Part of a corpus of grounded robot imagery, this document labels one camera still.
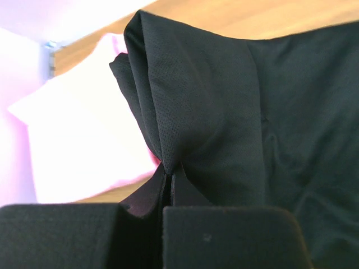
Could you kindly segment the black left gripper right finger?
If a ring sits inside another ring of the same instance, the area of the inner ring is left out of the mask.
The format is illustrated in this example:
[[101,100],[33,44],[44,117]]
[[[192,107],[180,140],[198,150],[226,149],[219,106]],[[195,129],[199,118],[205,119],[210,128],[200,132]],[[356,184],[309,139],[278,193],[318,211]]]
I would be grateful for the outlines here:
[[300,227],[286,210],[213,206],[187,179],[171,177],[163,210],[164,268],[311,268]]

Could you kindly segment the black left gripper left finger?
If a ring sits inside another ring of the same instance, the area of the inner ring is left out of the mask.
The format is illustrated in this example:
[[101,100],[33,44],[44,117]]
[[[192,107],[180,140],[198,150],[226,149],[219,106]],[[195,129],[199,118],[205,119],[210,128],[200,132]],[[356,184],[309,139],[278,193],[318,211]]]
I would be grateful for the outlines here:
[[161,268],[166,175],[119,203],[1,208],[2,268]]

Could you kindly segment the black t-shirt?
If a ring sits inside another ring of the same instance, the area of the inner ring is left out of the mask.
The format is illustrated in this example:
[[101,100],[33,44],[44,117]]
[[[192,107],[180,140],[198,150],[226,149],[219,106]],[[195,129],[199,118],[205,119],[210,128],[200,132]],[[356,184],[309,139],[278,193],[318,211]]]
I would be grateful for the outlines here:
[[300,222],[316,268],[358,267],[358,22],[234,39],[137,11],[110,64],[166,174]]

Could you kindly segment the folded pink t-shirt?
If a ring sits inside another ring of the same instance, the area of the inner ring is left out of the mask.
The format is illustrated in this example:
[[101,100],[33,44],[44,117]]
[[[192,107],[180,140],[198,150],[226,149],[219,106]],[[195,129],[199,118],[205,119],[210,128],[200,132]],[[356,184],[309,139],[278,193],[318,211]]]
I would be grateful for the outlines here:
[[107,33],[82,62],[9,107],[27,126],[39,203],[83,200],[155,172],[109,66],[126,52],[123,35]]

